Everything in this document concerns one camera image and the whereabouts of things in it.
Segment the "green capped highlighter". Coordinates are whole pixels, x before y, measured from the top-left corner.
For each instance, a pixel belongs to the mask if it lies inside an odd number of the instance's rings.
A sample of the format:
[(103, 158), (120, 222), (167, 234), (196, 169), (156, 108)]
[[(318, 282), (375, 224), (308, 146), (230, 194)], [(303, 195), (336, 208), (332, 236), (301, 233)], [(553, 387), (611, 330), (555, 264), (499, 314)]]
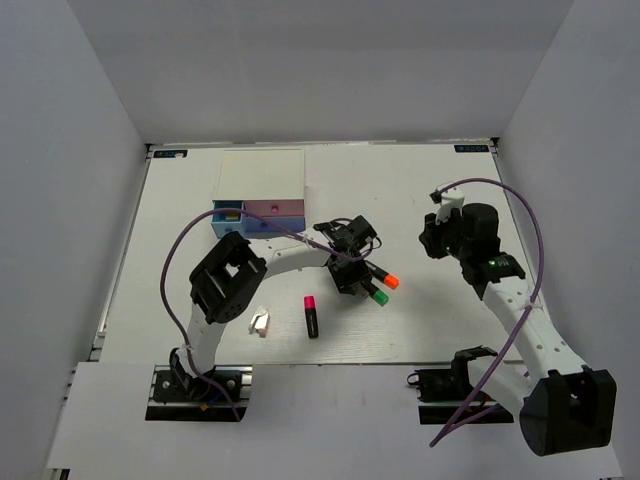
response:
[(373, 284), (367, 284), (364, 286), (369, 297), (376, 302), (379, 306), (385, 306), (389, 301), (389, 297), (378, 287)]

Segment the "orange capped highlighter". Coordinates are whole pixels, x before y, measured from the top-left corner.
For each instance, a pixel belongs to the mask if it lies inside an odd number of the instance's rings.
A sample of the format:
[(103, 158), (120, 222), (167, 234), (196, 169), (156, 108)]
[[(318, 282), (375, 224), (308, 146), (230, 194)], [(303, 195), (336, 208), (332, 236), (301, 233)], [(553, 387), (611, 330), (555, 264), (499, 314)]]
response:
[(394, 275), (371, 262), (368, 262), (367, 265), (372, 276), (385, 286), (392, 290), (395, 290), (399, 286), (399, 280)]

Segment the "pink capped highlighter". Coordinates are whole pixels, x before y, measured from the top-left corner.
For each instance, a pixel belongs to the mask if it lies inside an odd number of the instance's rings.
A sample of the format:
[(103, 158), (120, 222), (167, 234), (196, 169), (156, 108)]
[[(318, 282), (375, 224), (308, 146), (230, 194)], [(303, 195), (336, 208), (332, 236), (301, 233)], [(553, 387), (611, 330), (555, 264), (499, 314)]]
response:
[(313, 296), (305, 296), (303, 303), (308, 337), (316, 339), (319, 336), (319, 327), (315, 298)]

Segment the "pink drawer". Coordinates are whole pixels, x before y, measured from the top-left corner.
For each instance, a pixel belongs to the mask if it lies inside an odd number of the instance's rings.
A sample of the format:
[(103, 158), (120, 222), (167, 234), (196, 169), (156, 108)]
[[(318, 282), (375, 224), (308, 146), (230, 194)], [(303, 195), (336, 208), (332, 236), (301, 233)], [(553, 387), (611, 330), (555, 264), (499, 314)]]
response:
[(303, 217), (305, 202), (303, 199), (263, 199), (243, 202), (245, 210), (260, 217)]

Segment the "dark blue drawer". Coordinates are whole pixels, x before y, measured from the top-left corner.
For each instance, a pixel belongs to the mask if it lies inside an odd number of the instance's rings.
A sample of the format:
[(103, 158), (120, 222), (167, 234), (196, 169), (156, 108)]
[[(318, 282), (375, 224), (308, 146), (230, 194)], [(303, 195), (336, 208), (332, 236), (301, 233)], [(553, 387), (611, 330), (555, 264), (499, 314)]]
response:
[(306, 219), (304, 216), (246, 217), (244, 229), (248, 234), (282, 233), (283, 229), (299, 233), (306, 229)]

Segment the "light blue drawer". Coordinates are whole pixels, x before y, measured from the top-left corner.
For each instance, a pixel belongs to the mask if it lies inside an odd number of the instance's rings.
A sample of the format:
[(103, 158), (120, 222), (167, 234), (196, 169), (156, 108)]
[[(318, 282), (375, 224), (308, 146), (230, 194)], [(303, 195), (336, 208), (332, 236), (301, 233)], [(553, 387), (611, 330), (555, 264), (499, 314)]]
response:
[(214, 214), (211, 218), (211, 228), (218, 239), (221, 239), (230, 232), (238, 232), (240, 235), (245, 235), (245, 216), (238, 212), (221, 212), (221, 209), (237, 209), (243, 210), (244, 203), (242, 201), (214, 201), (213, 207), (218, 210), (218, 213)]

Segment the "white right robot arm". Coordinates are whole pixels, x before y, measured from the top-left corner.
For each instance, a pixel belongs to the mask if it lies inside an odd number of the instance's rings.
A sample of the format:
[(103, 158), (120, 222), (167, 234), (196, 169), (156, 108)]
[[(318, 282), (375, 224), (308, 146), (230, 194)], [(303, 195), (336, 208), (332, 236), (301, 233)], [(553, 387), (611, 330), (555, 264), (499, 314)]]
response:
[(605, 369), (594, 370), (558, 333), (538, 302), (545, 254), (528, 281), (524, 269), (502, 251), (497, 210), (467, 203), (458, 180), (431, 193), (438, 209), (424, 218), (419, 236), (433, 259), (459, 262), (464, 280), (508, 334), (499, 351), (459, 351), (451, 384), (462, 402), (431, 440), (485, 417), (465, 413), (480, 393), (512, 415), (529, 449), (549, 456), (607, 446), (611, 441), (617, 385)]

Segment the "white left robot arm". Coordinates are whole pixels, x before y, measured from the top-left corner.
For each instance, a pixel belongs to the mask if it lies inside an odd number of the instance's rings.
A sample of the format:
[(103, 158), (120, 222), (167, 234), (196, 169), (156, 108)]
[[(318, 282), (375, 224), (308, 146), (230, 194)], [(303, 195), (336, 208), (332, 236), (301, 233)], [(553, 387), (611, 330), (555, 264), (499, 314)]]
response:
[(379, 237), (361, 215), (347, 223), (322, 222), (303, 232), (282, 229), (280, 236), (249, 240), (237, 231), (225, 234), (189, 275), (191, 318), (183, 326), (169, 306), (166, 293), (168, 266), (177, 247), (172, 246), (161, 273), (161, 300), (183, 337), (170, 353), (170, 371), (189, 400), (200, 400), (211, 389), (226, 389), (216, 373), (216, 351), (226, 325), (241, 316), (261, 283), (271, 277), (306, 268), (326, 268), (340, 294), (368, 293), (378, 299), (366, 257)]

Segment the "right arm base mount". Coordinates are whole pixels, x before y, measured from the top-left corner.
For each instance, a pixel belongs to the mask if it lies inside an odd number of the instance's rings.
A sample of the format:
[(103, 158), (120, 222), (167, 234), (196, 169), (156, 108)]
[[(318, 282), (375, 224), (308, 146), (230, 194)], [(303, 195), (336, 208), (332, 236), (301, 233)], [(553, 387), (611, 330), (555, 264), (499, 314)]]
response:
[[(419, 423), (426, 426), (443, 426), (472, 390), (471, 387), (458, 387), (450, 368), (417, 369), (406, 381), (417, 392)], [(484, 416), (476, 418), (472, 424), (514, 423), (513, 416), (484, 392), (475, 397), (458, 422), (480, 413)]]

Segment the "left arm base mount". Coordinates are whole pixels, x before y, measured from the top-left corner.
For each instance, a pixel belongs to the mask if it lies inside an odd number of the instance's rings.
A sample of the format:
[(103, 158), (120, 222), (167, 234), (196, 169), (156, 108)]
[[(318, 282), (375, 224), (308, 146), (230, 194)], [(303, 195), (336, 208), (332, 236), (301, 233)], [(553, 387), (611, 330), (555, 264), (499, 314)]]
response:
[(235, 423), (243, 419), (251, 394), (252, 368), (217, 367), (213, 378), (230, 396), (210, 383), (196, 380), (188, 394), (174, 377), (169, 366), (157, 366), (152, 376), (145, 413), (146, 421)]

